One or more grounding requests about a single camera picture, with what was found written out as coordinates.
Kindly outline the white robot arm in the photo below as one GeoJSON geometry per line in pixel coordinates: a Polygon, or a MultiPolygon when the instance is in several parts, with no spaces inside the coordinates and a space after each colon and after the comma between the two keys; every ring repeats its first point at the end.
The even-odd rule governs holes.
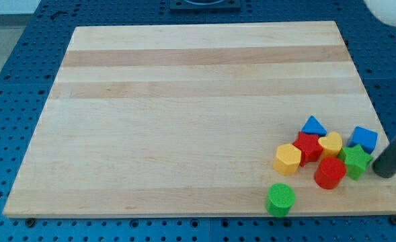
{"type": "MultiPolygon", "coordinates": [[[[364,0],[367,8],[380,22],[396,27],[396,0],[364,0]]],[[[391,178],[396,174],[396,136],[375,159],[373,171],[380,177],[391,178]]]]}

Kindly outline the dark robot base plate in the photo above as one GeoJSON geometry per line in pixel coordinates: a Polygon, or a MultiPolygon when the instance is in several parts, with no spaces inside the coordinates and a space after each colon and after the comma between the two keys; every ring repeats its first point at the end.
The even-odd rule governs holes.
{"type": "Polygon", "coordinates": [[[239,10],[240,0],[169,0],[171,11],[239,10]]]}

